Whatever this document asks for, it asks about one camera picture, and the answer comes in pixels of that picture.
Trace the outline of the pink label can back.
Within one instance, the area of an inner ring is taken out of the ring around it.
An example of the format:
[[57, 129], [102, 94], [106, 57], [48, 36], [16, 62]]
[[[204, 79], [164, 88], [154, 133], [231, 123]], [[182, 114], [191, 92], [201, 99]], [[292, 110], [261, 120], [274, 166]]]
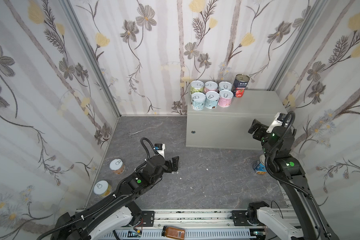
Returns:
[[230, 90], [221, 90], [219, 92], [220, 98], [218, 101], [218, 106], [221, 108], [227, 108], [231, 105], [234, 94]]

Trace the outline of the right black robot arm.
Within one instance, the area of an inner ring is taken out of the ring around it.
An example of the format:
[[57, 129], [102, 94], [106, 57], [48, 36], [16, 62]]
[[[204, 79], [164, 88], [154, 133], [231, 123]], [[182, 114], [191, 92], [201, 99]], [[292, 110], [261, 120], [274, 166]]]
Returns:
[[337, 240], [338, 235], [329, 225], [309, 187], [305, 171], [290, 152], [296, 130], [293, 111], [278, 113], [271, 126], [253, 120], [248, 132], [261, 142], [267, 173], [287, 193], [300, 223], [292, 226], [265, 203], [249, 204], [247, 220], [250, 224], [263, 224], [281, 240]]

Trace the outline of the teal can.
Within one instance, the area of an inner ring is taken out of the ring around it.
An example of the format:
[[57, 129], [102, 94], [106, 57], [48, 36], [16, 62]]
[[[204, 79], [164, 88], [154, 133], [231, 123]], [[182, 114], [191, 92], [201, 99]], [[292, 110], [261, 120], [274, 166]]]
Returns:
[[195, 111], [201, 111], [205, 107], [206, 95], [196, 92], [191, 95], [191, 105]]
[[215, 91], [209, 91], [205, 93], [205, 107], [207, 109], [215, 109], [218, 106], [218, 101], [220, 99], [220, 94]]
[[223, 90], [231, 91], [232, 86], [233, 85], [230, 82], [222, 81], [218, 85], [218, 90], [219, 90], [219, 92], [223, 91]]

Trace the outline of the red dark label can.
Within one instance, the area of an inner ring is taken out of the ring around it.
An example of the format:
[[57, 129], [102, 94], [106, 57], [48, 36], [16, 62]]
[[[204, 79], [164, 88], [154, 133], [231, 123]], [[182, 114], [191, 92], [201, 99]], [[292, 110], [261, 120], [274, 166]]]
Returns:
[[250, 81], [250, 77], [244, 74], [238, 74], [235, 77], [232, 92], [234, 97], [241, 98], [244, 95], [245, 89]]

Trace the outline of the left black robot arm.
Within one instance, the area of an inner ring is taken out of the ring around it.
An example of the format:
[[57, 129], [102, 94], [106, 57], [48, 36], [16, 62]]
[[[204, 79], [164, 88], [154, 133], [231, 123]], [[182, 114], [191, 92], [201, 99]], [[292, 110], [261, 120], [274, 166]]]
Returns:
[[104, 224], [116, 211], [122, 207], [128, 208], [129, 205], [133, 209], [132, 219], [126, 225], [139, 221], [141, 210], [134, 204], [134, 200], [160, 182], [164, 173], [177, 172], [180, 159], [176, 156], [166, 160], [148, 138], [141, 138], [140, 143], [147, 154], [145, 161], [122, 179], [112, 193], [73, 216], [68, 213], [60, 216], [55, 228], [41, 234], [38, 239], [50, 236], [52, 240], [94, 240], [95, 228]]

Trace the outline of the green label can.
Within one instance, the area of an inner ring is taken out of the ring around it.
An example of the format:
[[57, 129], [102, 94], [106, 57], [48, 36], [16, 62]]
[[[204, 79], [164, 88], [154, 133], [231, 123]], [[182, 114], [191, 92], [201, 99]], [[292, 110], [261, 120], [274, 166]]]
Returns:
[[202, 81], [195, 80], [191, 82], [191, 91], [190, 94], [194, 93], [203, 93], [205, 84]]

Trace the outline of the blue label can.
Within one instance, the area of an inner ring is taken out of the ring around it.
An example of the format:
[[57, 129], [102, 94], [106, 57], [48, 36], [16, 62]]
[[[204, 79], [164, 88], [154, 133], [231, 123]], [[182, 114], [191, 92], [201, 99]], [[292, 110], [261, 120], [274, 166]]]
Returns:
[[260, 155], [258, 160], [253, 164], [253, 169], [258, 175], [265, 175], [267, 173], [265, 159], [265, 155]]

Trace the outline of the pink label can front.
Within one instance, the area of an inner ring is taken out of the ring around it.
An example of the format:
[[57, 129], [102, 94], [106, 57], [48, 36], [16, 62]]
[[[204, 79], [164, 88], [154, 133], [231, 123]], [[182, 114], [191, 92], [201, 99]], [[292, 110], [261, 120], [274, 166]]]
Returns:
[[204, 84], [204, 93], [205, 94], [210, 91], [216, 92], [217, 90], [218, 90], [218, 84], [216, 82], [208, 81]]

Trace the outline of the pink label can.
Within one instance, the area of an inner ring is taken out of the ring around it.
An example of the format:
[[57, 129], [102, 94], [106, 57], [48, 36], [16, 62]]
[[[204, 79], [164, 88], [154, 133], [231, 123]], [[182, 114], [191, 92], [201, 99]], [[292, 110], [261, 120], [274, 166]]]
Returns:
[[231, 105], [234, 94], [230, 90], [221, 90], [219, 92], [220, 98], [218, 101], [218, 106], [221, 108], [227, 108]]
[[216, 92], [217, 90], [218, 90], [218, 84], [216, 82], [208, 81], [204, 84], [204, 93], [205, 94], [210, 91]]

